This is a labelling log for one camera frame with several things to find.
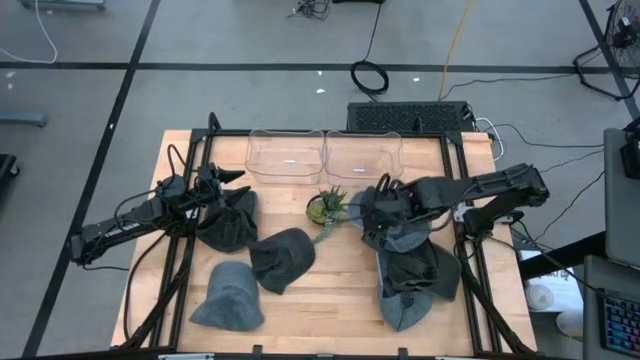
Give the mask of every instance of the clear plastic bin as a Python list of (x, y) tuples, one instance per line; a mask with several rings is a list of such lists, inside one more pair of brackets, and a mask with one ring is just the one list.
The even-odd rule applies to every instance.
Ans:
[(398, 133), (354, 135), (330, 131), (325, 142), (325, 169), (332, 185), (375, 185), (385, 173), (397, 178), (404, 170)]
[(268, 184), (317, 184), (323, 169), (324, 133), (252, 130), (245, 167)]

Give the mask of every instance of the white cable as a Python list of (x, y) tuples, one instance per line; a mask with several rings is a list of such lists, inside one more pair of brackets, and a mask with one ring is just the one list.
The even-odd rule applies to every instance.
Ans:
[(504, 145), (502, 144), (502, 139), (500, 139), (500, 134), (498, 134), (498, 130), (496, 130), (495, 126), (493, 126), (493, 123), (491, 122), (491, 120), (487, 118), (476, 118), (476, 121), (486, 121), (487, 124), (491, 126), (491, 130), (493, 130), (493, 133), (496, 135), (496, 140), (498, 141), (498, 145), (500, 145), (500, 155), (493, 158), (493, 161), (500, 160), (500, 158), (502, 158), (502, 155), (504, 155)]
[(38, 19), (38, 24), (40, 24), (40, 28), (42, 29), (42, 33), (47, 38), (47, 41), (49, 42), (49, 45), (51, 45), (51, 48), (53, 49), (53, 59), (51, 59), (51, 61), (48, 61), (48, 60), (30, 60), (30, 59), (21, 58), (20, 56), (13, 55), (12, 53), (8, 52), (7, 50), (5, 50), (2, 47), (0, 47), (0, 51), (5, 53), (5, 55), (7, 55), (8, 57), (13, 58), (13, 59), (18, 60), (18, 61), (34, 63), (34, 64), (53, 64), (54, 62), (56, 62), (56, 60), (58, 60), (58, 49), (54, 45), (53, 41), (51, 41), (51, 38), (49, 37), (49, 33), (47, 33), (47, 29), (45, 29), (44, 25), (42, 24), (42, 19), (40, 18), (40, 9), (38, 8), (38, 2), (39, 2), (38, 0), (35, 0), (36, 18)]

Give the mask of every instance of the yellow cable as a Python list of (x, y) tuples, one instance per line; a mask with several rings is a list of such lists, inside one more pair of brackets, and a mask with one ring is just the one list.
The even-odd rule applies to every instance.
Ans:
[(458, 42), (458, 37), (460, 36), (460, 31), (462, 30), (462, 25), (464, 25), (464, 21), (467, 19), (469, 15), (469, 10), (471, 10), (471, 4), (473, 4), (473, 0), (467, 0), (467, 5), (464, 7), (464, 13), (462, 14), (462, 19), (460, 19), (460, 23), (458, 24), (458, 29), (456, 29), (456, 34), (451, 41), (451, 45), (449, 45), (449, 53), (447, 54), (447, 61), (444, 63), (444, 70), (442, 71), (442, 81), (440, 82), (440, 93), (438, 94), (438, 101), (442, 99), (442, 95), (444, 94), (444, 87), (447, 84), (447, 69), (449, 68), (449, 61), (451, 61), (451, 56), (453, 55), (453, 48), (456, 47), (456, 43)]

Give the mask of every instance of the black floor tape line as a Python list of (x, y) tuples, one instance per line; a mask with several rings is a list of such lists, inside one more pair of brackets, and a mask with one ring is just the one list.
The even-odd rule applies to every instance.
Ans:
[[(31, 64), (24, 62), (0, 62), (0, 69), (53, 69), (53, 70), (127, 70), (130, 64), (119, 62), (57, 62), (54, 64)], [(352, 64), (331, 63), (245, 63), (245, 64), (207, 64), (207, 63), (170, 63), (140, 62), (135, 70), (164, 71), (349, 71)], [(380, 64), (391, 72), (435, 72), (441, 73), (444, 65), (420, 64)], [(604, 66), (585, 66), (586, 74), (607, 74), (611, 72)], [(492, 74), (573, 74), (573, 66), (520, 66), (520, 65), (450, 65), (450, 73), (492, 73)]]
[[(596, 41), (600, 44), (600, 50), (602, 51), (602, 55), (604, 59), (607, 61), (607, 65), (610, 68), (614, 68), (612, 64), (615, 64), (615, 59), (613, 58), (613, 54), (611, 54), (611, 50), (603, 41), (604, 34), (602, 33), (602, 29), (600, 29), (600, 25), (598, 25), (598, 21), (596, 20), (595, 15), (593, 14), (593, 10), (589, 5), (588, 0), (579, 0), (580, 6), (582, 7), (582, 11), (584, 11), (584, 15), (587, 17), (587, 22), (589, 23), (589, 27), (591, 27), (591, 31), (593, 31), (593, 36), (595, 36)], [(626, 80), (620, 76), (620, 74), (613, 73), (613, 78), (618, 86), (618, 90), (622, 96), (629, 95), (629, 87), (627, 86)], [(629, 114), (632, 119), (636, 119), (640, 116), (640, 111), (638, 110), (638, 106), (636, 105), (636, 100), (632, 97), (624, 100), (625, 105), (627, 106), (627, 110), (629, 110)]]
[(109, 150), (109, 145), (111, 145), (113, 133), (115, 132), (120, 114), (122, 113), (122, 108), (124, 107), (127, 95), (129, 94), (129, 89), (131, 88), (131, 82), (136, 71), (136, 66), (138, 65), (140, 57), (142, 56), (142, 51), (147, 42), (147, 38), (149, 37), (149, 31), (151, 30), (151, 25), (153, 24), (153, 20), (156, 16), (159, 5), (160, 0), (153, 0), (151, 2), (151, 5), (149, 6), (147, 16), (145, 17), (144, 23), (142, 25), (142, 30), (140, 31), (140, 35), (138, 36), (138, 41), (136, 42), (133, 54), (131, 55), (131, 61), (129, 62), (127, 72), (124, 75), (122, 85), (120, 86), (120, 91), (118, 91), (113, 109), (111, 110), (111, 115), (109, 116), (109, 121), (107, 122), (104, 133), (102, 135), (102, 140), (100, 141), (100, 145), (98, 146), (98, 151), (93, 160), (93, 164), (91, 165), (89, 177), (87, 179), (87, 182), (85, 183), (84, 189), (82, 190), (82, 195), (80, 197), (78, 207), (76, 208), (76, 212), (73, 215), (73, 220), (71, 222), (71, 226), (69, 227), (69, 232), (67, 233), (65, 244), (60, 251), (60, 256), (58, 256), (58, 262), (56, 263), (56, 266), (53, 270), (51, 280), (49, 281), (49, 286), (47, 287), (47, 290), (44, 294), (44, 298), (42, 299), (42, 303), (40, 304), (40, 309), (38, 310), (38, 314), (36, 315), (33, 327), (31, 328), (31, 332), (29, 333), (29, 338), (27, 339), (24, 351), (22, 352), (22, 357), (33, 357), (38, 353), (38, 348), (40, 347), (40, 343), (42, 342), (42, 337), (44, 336), (44, 332), (47, 328), (47, 323), (49, 322), (49, 318), (51, 317), (51, 312), (53, 311), (58, 293), (60, 292), (60, 288), (62, 287), (62, 281), (64, 280), (64, 276), (66, 275), (67, 268), (70, 264), (71, 259), (69, 256), (69, 249), (66, 246), (67, 241), (71, 234), (78, 231), (82, 227), (82, 223), (84, 222), (89, 204), (91, 203), (91, 198), (93, 197), (93, 193), (98, 183), (100, 172), (102, 171), (104, 160)]

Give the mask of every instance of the gray cloth hat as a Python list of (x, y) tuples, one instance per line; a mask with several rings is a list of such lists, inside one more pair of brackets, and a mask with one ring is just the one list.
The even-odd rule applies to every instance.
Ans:
[[(358, 192), (353, 195), (350, 203), (360, 204), (362, 202), (372, 201), (375, 194), (375, 188), (370, 186), (364, 192)], [(347, 208), (349, 218), (360, 217), (359, 206), (349, 206)], [(360, 230), (364, 230), (362, 219), (351, 221)], [(384, 233), (384, 238), (372, 238), (370, 235), (364, 235), (362, 241), (374, 250), (387, 250), (398, 253), (411, 251), (422, 244), (431, 234), (431, 224), (411, 224), (391, 226)]]
[(388, 277), (397, 291), (424, 291), (440, 279), (439, 259), (430, 240), (400, 254), (389, 252)]
[(242, 250), (248, 243), (258, 240), (255, 216), (258, 197), (249, 191), (233, 208), (214, 210), (215, 204), (207, 207), (206, 216), (196, 227), (196, 236), (211, 248), (231, 253)]
[(264, 322), (258, 304), (258, 284), (249, 265), (226, 261), (209, 278), (207, 299), (189, 321), (230, 331), (251, 331)]
[(462, 265), (452, 253), (438, 244), (433, 245), (433, 250), (438, 259), (438, 281), (422, 291), (439, 296), (447, 301), (454, 301), (462, 274)]
[(283, 230), (248, 247), (260, 285), (280, 295), (287, 285), (307, 272), (316, 259), (309, 235), (298, 228)]
[(395, 331), (415, 325), (427, 315), (433, 303), (430, 294), (420, 291), (396, 291), (388, 279), (389, 253), (376, 254), (378, 262), (378, 304), (384, 321)]

